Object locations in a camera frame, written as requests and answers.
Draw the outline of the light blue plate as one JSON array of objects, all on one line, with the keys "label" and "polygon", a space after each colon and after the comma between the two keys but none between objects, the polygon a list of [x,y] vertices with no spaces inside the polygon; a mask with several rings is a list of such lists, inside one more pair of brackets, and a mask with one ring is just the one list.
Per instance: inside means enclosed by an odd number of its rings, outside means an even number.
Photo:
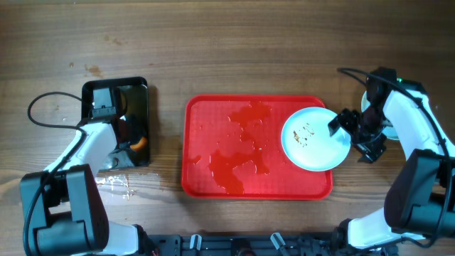
[{"label": "light blue plate", "polygon": [[322,107],[307,107],[284,123],[281,143],[288,159],[307,171],[328,171],[340,165],[350,151],[350,135],[339,129],[331,135],[328,124],[336,113]]},{"label": "light blue plate", "polygon": [[[367,100],[367,92],[364,92],[362,99],[361,99],[361,103],[360,103],[361,112],[364,112],[369,106],[370,106],[370,102]],[[387,126],[385,126],[382,133],[388,139],[395,140],[395,141],[399,140],[397,132],[395,131],[395,128],[391,124],[388,124]]]}]

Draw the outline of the orange green scrub sponge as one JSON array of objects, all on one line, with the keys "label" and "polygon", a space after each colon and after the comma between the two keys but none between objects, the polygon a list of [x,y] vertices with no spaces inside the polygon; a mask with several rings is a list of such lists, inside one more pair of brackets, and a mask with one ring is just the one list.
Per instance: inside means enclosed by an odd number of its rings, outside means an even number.
[{"label": "orange green scrub sponge", "polygon": [[135,152],[142,151],[148,147],[148,139],[146,137],[142,137],[136,144],[131,144],[130,149]]}]

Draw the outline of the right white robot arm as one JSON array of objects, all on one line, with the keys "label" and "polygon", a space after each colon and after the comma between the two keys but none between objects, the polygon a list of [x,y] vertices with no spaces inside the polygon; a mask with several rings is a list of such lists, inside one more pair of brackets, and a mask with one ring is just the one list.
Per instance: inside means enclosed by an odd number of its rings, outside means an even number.
[{"label": "right white robot arm", "polygon": [[391,126],[406,162],[383,208],[346,219],[333,231],[332,251],[362,255],[401,242],[429,248],[439,238],[453,238],[454,144],[432,113],[427,91],[383,67],[366,73],[363,85],[369,106],[344,109],[328,123],[329,134],[347,132],[359,160],[372,164],[385,152],[382,131]]}]

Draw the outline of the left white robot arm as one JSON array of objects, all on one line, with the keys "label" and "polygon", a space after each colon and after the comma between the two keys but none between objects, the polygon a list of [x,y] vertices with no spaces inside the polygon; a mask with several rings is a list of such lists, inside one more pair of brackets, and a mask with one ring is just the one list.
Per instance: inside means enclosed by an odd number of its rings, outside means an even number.
[{"label": "left white robot arm", "polygon": [[75,138],[43,171],[20,182],[27,255],[135,255],[153,249],[139,225],[109,221],[95,178],[110,154],[136,155],[144,132],[126,117],[127,95],[118,87],[92,91]]}]

